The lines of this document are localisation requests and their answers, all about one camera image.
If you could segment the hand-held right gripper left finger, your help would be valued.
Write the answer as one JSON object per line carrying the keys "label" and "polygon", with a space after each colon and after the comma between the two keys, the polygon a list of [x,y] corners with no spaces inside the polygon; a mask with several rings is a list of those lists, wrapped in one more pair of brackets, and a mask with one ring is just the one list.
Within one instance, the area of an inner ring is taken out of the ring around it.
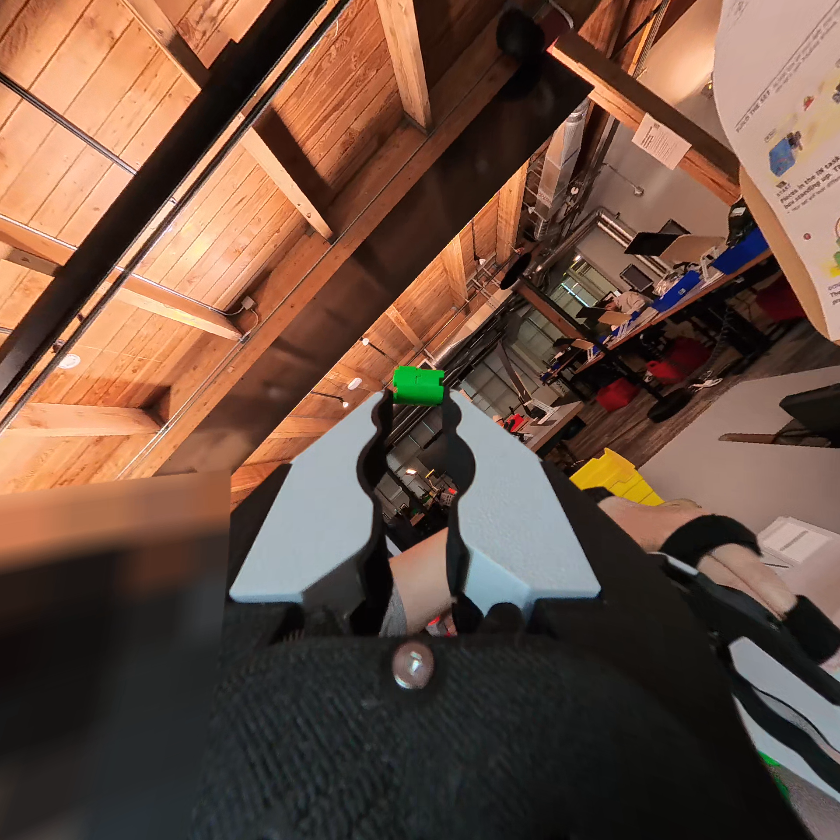
{"label": "hand-held right gripper left finger", "polygon": [[372,394],[294,458],[230,586],[234,602],[362,603],[361,566],[382,517],[364,467],[392,405],[392,392]]}

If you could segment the grey desk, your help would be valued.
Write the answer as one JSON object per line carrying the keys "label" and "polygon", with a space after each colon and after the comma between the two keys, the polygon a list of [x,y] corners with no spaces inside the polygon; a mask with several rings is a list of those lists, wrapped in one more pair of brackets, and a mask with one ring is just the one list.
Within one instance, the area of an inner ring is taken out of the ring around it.
{"label": "grey desk", "polygon": [[[746,381],[720,396],[645,465],[665,500],[689,499],[756,535],[779,517],[839,533],[837,448],[722,443],[724,434],[773,434],[791,420],[786,396],[838,383],[837,366]],[[823,609],[838,609],[838,562],[777,570]]]}

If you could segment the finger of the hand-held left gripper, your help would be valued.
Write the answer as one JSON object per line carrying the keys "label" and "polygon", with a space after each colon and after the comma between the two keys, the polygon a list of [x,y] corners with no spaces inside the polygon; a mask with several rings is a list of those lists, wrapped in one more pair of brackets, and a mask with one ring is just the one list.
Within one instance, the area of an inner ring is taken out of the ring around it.
{"label": "finger of the hand-held left gripper", "polygon": [[838,750],[792,707],[739,692],[738,714],[762,756],[812,784],[839,784]]}
{"label": "finger of the hand-held left gripper", "polygon": [[807,661],[784,665],[746,638],[731,644],[729,653],[740,676],[761,694],[810,722],[839,722],[838,676]]}

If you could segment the green toy brick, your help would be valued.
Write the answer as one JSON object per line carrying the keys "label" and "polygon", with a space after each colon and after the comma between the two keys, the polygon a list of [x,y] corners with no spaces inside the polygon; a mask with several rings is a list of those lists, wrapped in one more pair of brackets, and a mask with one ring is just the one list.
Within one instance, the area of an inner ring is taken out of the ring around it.
{"label": "green toy brick", "polygon": [[392,376],[393,402],[396,405],[440,406],[445,399],[444,379],[443,370],[398,366]]}

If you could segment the green toy piece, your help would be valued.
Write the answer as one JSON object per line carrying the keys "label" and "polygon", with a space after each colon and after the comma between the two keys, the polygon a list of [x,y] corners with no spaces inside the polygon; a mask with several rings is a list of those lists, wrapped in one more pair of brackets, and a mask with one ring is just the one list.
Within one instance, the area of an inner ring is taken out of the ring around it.
{"label": "green toy piece", "polygon": [[781,776],[781,764],[771,756],[767,755],[765,752],[759,751],[759,756],[766,767],[767,771],[769,772],[773,783],[775,784],[777,790],[780,792],[782,797],[788,802],[791,802],[791,792],[787,784],[784,782]]}

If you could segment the white paper notice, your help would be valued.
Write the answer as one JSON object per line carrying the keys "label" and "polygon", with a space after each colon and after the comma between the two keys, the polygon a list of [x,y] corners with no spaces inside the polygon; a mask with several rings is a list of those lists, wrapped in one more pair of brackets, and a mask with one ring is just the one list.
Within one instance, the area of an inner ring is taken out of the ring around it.
{"label": "white paper notice", "polygon": [[691,149],[689,141],[647,112],[633,135],[632,143],[670,171],[679,167]]}

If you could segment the yellow plastic bin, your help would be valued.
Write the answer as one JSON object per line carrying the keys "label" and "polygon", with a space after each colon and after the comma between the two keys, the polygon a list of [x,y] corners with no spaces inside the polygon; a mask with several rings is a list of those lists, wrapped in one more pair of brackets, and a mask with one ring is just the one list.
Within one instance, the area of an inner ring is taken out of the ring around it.
{"label": "yellow plastic bin", "polygon": [[616,497],[649,507],[664,503],[634,464],[609,448],[604,449],[602,456],[591,458],[577,469],[570,480],[581,490],[603,488]]}

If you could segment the person's left forearm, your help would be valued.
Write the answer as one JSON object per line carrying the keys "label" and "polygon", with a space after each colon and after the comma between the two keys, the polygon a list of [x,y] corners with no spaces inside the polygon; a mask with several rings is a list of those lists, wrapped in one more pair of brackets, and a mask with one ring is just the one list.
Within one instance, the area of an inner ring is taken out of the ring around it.
{"label": "person's left forearm", "polygon": [[445,617],[455,602],[448,583],[448,529],[390,559],[392,593],[379,636],[408,637]]}

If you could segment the blue storage bin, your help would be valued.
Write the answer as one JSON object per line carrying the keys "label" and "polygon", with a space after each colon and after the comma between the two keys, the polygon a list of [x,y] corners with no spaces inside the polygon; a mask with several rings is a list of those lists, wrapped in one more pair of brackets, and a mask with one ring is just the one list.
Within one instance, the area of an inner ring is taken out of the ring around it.
{"label": "blue storage bin", "polygon": [[652,303],[652,308],[658,313],[667,312],[682,302],[688,293],[694,290],[702,281],[697,270],[689,270],[677,278],[675,282],[661,296]]}
{"label": "blue storage bin", "polygon": [[758,227],[751,229],[737,244],[729,247],[712,263],[711,267],[725,276],[736,276],[746,270],[749,264],[760,260],[770,247]]}

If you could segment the printed instruction sheet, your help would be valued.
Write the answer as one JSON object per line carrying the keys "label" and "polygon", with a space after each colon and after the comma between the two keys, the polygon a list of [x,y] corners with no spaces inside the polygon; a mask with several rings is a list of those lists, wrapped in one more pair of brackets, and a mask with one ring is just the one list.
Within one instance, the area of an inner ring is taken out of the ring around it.
{"label": "printed instruction sheet", "polygon": [[838,343],[839,2],[722,2],[712,81],[742,195],[807,318]]}

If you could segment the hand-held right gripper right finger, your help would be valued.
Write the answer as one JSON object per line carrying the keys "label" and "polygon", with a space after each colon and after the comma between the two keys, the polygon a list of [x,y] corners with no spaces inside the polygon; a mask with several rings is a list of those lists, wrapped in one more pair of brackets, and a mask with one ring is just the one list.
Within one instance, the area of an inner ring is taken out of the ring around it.
{"label": "hand-held right gripper right finger", "polygon": [[451,594],[472,604],[591,600],[601,585],[543,462],[459,392],[441,405],[448,473]]}

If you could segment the black hanging lamp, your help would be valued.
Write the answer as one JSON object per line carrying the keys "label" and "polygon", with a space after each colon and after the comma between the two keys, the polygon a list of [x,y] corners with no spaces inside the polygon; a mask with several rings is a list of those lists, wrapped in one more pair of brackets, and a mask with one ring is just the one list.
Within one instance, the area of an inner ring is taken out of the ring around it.
{"label": "black hanging lamp", "polygon": [[543,29],[518,7],[506,8],[496,32],[497,47],[519,65],[538,60],[546,48]]}

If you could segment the metal air duct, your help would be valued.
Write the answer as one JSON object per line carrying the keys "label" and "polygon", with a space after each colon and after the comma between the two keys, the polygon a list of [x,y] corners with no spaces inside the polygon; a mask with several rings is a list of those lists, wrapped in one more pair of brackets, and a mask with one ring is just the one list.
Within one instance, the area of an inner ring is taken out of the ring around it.
{"label": "metal air duct", "polygon": [[545,238],[553,217],[564,204],[581,152],[585,120],[591,104],[590,99],[584,99],[553,132],[549,142],[533,210],[535,225],[532,236],[537,242]]}

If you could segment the person's left hand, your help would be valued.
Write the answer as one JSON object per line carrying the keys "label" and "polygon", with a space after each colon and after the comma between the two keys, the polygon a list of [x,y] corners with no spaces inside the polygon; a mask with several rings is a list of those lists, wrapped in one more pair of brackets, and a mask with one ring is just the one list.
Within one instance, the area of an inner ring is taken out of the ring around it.
{"label": "person's left hand", "polygon": [[740,522],[713,514],[692,500],[648,506],[609,495],[603,488],[590,495],[645,552],[664,553],[715,583],[750,596],[781,621],[817,664],[838,677],[838,625],[763,562],[755,534]]}

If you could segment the white paper box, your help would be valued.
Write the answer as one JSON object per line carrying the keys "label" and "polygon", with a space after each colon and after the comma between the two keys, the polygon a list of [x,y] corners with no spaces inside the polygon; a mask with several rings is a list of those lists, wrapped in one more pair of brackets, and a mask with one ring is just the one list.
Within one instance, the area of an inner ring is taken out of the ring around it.
{"label": "white paper box", "polygon": [[763,562],[779,569],[839,561],[838,534],[792,517],[775,519],[759,532],[758,542]]}

